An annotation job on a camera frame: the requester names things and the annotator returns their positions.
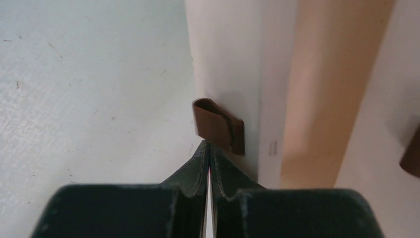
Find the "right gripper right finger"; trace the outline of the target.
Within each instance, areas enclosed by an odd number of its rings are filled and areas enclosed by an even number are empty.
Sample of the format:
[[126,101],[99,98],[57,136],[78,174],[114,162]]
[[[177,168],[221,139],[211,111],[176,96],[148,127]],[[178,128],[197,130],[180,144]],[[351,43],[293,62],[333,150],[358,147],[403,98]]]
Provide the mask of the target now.
[[351,189],[268,189],[210,145],[217,238],[381,238],[368,202]]

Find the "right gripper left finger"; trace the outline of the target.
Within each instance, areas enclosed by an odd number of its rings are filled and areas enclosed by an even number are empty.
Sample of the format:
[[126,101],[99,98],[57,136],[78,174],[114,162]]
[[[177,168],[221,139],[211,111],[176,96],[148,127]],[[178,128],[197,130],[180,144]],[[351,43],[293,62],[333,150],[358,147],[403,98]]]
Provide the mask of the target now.
[[205,232],[209,148],[158,184],[82,184],[50,198],[34,238],[202,238]]

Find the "cream plastic drawer cabinet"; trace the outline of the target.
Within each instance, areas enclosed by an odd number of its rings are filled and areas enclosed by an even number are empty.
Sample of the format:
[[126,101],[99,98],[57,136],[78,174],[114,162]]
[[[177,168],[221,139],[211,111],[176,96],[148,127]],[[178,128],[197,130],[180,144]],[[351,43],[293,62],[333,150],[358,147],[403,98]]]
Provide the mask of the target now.
[[245,123],[269,188],[351,188],[388,238],[420,235],[399,163],[420,124],[417,0],[187,0],[195,84]]

